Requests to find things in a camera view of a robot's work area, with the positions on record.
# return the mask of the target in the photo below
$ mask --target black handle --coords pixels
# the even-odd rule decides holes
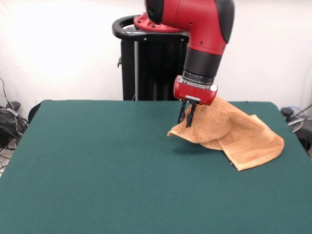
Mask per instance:
[[[122,40],[137,40],[140,36],[146,35],[146,33],[135,30],[135,31],[130,31],[130,30],[125,30],[124,27],[132,25],[133,24],[133,19],[136,16],[126,16],[120,19],[117,19],[113,23],[113,34]]]
[[[189,36],[186,32],[181,33],[158,33],[145,32],[135,27],[124,29],[124,27],[134,24],[133,20],[136,16],[127,16],[117,19],[113,23],[113,34],[122,40],[130,41],[153,41],[153,42],[167,42],[167,41],[182,41],[187,43]]]

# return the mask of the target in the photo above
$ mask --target white wall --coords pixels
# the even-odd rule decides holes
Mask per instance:
[[[312,101],[312,1],[236,0],[216,84],[227,100]],[[43,99],[122,99],[117,18],[143,0],[0,1],[0,76],[26,115]]]

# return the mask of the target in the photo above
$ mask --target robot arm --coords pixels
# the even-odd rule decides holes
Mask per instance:
[[[174,96],[183,100],[179,121],[185,118],[186,102],[210,105],[217,93],[213,85],[234,22],[233,0],[146,0],[146,12],[155,23],[189,32],[184,72],[175,80]]]

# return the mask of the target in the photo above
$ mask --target green table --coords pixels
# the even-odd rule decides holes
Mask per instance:
[[[0,178],[3,234],[307,234],[312,164],[271,103],[236,102],[285,140],[238,172],[177,137],[178,102],[45,101]]]

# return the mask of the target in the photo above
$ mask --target orange towel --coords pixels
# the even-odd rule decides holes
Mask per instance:
[[[223,150],[239,171],[267,163],[284,149],[284,140],[257,116],[249,116],[219,97],[211,106],[198,105],[191,127],[186,128],[185,118],[168,133],[172,135]]]

